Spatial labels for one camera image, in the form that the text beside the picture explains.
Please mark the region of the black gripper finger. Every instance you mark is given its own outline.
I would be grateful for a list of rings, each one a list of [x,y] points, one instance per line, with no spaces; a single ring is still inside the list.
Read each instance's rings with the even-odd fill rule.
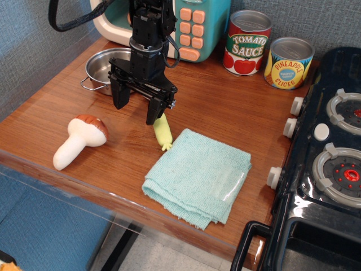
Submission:
[[[114,106],[119,110],[126,106],[130,99],[130,88],[126,81],[111,77],[111,91]]]
[[[151,98],[148,105],[146,124],[153,125],[162,116],[167,107],[168,103],[165,98]]]

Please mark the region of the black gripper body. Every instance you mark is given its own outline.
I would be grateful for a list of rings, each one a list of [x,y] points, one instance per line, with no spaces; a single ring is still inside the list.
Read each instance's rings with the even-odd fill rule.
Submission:
[[[115,77],[126,81],[130,93],[134,90],[144,97],[165,98],[167,108],[175,105],[177,87],[165,76],[165,69],[173,65],[167,62],[168,45],[160,45],[158,48],[131,47],[130,60],[111,58],[111,71],[108,78]]]

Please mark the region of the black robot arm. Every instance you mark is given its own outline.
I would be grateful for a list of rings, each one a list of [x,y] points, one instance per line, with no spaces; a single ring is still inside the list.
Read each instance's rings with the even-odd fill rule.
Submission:
[[[177,87],[165,76],[171,33],[177,18],[172,1],[129,1],[132,36],[129,40],[130,60],[110,58],[109,79],[113,104],[121,109],[137,91],[149,99],[147,125],[153,125],[175,103]]]

